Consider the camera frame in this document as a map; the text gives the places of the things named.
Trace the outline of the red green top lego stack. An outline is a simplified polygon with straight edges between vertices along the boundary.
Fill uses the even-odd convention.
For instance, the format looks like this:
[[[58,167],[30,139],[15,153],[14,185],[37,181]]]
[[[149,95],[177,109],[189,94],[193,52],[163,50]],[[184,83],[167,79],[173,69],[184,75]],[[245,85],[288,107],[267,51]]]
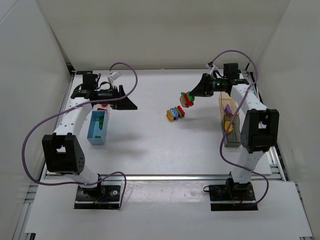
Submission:
[[[189,108],[194,105],[195,97],[190,94],[190,92],[181,92],[179,101],[181,106],[184,108]]]

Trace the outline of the red green lego stack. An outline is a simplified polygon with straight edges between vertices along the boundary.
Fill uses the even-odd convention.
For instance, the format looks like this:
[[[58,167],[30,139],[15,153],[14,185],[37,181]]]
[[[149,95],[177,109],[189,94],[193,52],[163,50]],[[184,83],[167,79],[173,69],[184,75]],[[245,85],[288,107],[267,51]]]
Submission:
[[[190,92],[181,92],[179,101],[181,106],[184,108],[189,108],[194,105],[195,97],[190,94]]]
[[[104,129],[104,116],[99,116],[99,118],[96,119],[95,123],[95,129],[94,129],[94,138],[95,139],[101,139],[103,135],[103,129]]]

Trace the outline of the purple lego piece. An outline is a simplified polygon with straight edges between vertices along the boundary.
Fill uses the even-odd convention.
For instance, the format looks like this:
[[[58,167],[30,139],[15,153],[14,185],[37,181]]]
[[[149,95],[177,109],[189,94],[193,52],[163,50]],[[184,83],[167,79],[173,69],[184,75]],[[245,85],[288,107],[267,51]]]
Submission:
[[[228,115],[228,116],[232,116],[233,115],[233,111],[232,108],[230,107],[229,104],[227,104],[224,108],[224,114]]]

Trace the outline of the yellow purple green lego stack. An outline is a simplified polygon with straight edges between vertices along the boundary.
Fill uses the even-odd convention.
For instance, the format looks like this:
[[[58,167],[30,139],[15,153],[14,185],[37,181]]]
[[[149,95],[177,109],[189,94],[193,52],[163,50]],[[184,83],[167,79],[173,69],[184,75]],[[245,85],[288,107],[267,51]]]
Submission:
[[[178,119],[185,117],[185,111],[183,108],[178,105],[176,107],[172,107],[166,111],[166,117],[170,122],[176,121]]]

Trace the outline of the yellow round lego brick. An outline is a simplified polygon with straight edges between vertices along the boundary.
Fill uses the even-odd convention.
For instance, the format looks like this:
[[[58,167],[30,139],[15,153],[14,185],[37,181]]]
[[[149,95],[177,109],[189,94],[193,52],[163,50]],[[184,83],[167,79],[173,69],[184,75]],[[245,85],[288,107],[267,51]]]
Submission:
[[[233,124],[230,123],[230,121],[226,120],[224,122],[224,131],[229,135],[230,133],[233,132],[233,129],[234,129]]]

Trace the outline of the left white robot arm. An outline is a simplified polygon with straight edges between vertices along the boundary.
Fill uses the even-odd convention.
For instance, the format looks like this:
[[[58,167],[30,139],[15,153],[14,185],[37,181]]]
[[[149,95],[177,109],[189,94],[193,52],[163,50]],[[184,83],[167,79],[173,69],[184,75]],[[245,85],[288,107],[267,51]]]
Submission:
[[[49,172],[66,176],[83,188],[97,187],[99,175],[86,166],[78,137],[94,105],[108,103],[114,110],[137,110],[137,106],[126,96],[123,86],[114,86],[119,76],[119,72],[112,72],[106,82],[109,88],[101,89],[99,74],[89,72],[82,75],[82,84],[71,94],[70,111],[63,115],[60,125],[52,134],[42,138]]]

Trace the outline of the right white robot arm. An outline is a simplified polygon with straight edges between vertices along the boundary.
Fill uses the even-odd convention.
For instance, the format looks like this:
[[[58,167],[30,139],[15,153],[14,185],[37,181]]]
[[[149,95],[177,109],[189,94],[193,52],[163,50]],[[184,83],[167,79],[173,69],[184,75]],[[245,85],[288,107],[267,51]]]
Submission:
[[[245,115],[240,132],[240,157],[226,181],[230,192],[244,192],[261,157],[277,143],[280,114],[260,102],[249,82],[240,78],[236,63],[225,64],[221,78],[204,73],[190,94],[211,97],[215,92],[227,93]]]

